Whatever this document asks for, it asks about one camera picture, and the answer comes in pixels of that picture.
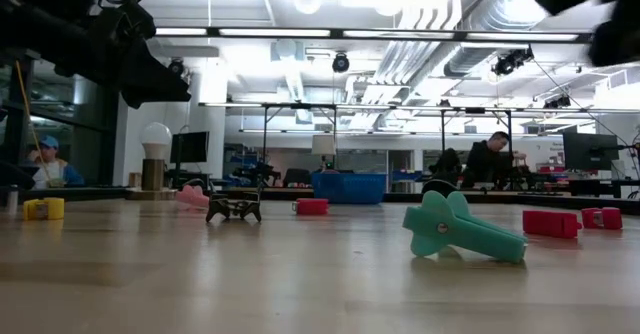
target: bottle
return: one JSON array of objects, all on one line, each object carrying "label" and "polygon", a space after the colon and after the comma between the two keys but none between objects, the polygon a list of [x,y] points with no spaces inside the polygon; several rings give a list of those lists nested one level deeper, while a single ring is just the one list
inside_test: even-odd
[{"label": "bottle", "polygon": [[9,190],[9,195],[7,197],[6,211],[11,218],[16,217],[16,213],[18,212],[18,186],[17,185],[12,185],[11,189]]}]

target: green foam piece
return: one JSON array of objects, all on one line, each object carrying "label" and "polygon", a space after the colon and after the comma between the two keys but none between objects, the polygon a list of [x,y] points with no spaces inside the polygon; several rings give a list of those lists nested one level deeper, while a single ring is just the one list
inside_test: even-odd
[{"label": "green foam piece", "polygon": [[527,243],[523,236],[473,217],[460,192],[452,192],[448,198],[435,191],[425,193],[420,207],[407,208],[402,226],[413,232],[411,251],[420,257],[455,245],[519,263]]}]

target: yellow block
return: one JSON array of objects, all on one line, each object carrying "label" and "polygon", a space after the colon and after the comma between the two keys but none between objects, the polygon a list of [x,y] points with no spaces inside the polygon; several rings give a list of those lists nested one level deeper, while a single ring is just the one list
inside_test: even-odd
[{"label": "yellow block", "polygon": [[25,221],[64,219],[64,199],[27,200],[22,205],[22,217]]}]

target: table lamp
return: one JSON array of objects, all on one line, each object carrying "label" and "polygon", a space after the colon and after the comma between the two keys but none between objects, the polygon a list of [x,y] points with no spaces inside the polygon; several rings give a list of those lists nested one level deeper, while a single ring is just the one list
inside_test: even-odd
[{"label": "table lamp", "polygon": [[333,135],[314,135],[311,154],[322,156],[322,170],[326,170],[326,155],[336,155],[336,142]]},{"label": "table lamp", "polygon": [[164,158],[171,146],[171,131],[161,123],[151,123],[140,133],[144,148],[142,190],[159,191],[164,183]]}]

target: blue cap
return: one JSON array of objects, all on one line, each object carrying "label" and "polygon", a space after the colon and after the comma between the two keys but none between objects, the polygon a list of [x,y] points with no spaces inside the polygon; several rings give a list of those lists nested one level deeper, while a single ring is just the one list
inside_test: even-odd
[{"label": "blue cap", "polygon": [[58,149],[58,139],[52,137],[51,135],[40,137],[40,144],[46,145],[49,148]]}]

